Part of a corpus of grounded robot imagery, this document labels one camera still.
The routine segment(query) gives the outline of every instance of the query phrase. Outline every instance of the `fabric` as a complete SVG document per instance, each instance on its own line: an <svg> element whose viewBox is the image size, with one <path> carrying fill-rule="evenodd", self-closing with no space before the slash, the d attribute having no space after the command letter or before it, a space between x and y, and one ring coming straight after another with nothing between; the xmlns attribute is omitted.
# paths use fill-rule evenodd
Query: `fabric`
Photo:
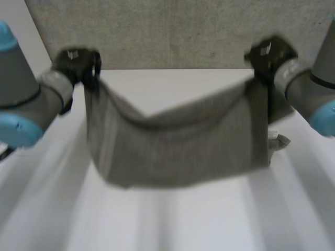
<svg viewBox="0 0 335 251"><path fill-rule="evenodd" d="M253 79L150 118L103 82L85 100L95 165L122 187L188 186L268 167L268 121L291 111L276 102L268 116L268 89Z"/></svg>

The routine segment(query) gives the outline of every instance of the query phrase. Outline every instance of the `concrete wall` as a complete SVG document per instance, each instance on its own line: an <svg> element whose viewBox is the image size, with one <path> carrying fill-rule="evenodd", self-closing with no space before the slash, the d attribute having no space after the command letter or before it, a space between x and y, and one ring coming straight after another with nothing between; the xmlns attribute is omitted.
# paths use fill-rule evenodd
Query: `concrete wall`
<svg viewBox="0 0 335 251"><path fill-rule="evenodd" d="M246 68L244 51L279 31L312 61L334 0L26 0L51 57L98 48L104 69Z"/></svg>

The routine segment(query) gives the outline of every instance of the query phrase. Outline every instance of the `black cable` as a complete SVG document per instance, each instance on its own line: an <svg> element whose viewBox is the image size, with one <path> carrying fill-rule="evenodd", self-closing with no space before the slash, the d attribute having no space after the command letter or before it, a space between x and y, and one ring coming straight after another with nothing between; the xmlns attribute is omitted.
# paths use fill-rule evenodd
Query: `black cable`
<svg viewBox="0 0 335 251"><path fill-rule="evenodd" d="M2 154L0 154L0 162L8 158L12 153L15 152L15 148L8 147Z"/></svg>

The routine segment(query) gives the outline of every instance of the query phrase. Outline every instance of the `light blue joint cap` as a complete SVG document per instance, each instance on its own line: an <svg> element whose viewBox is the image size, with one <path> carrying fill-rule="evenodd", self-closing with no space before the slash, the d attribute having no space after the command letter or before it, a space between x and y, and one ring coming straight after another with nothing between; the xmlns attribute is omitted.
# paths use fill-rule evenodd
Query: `light blue joint cap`
<svg viewBox="0 0 335 251"><path fill-rule="evenodd" d="M30 147L43 137L35 122L13 113L0 113L0 141L12 148Z"/></svg>
<svg viewBox="0 0 335 251"><path fill-rule="evenodd" d="M9 51L18 44L8 24L0 20L0 52Z"/></svg>
<svg viewBox="0 0 335 251"><path fill-rule="evenodd" d="M322 136L335 136L335 100L316 110L309 118L309 124Z"/></svg>

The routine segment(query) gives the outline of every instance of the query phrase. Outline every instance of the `label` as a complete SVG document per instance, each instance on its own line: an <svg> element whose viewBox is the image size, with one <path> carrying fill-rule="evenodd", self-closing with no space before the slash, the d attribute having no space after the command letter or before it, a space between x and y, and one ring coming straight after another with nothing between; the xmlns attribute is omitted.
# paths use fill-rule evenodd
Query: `label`
<svg viewBox="0 0 335 251"><path fill-rule="evenodd" d="M269 140L275 140L278 137L278 130L274 130L274 131L267 131L267 138Z"/></svg>

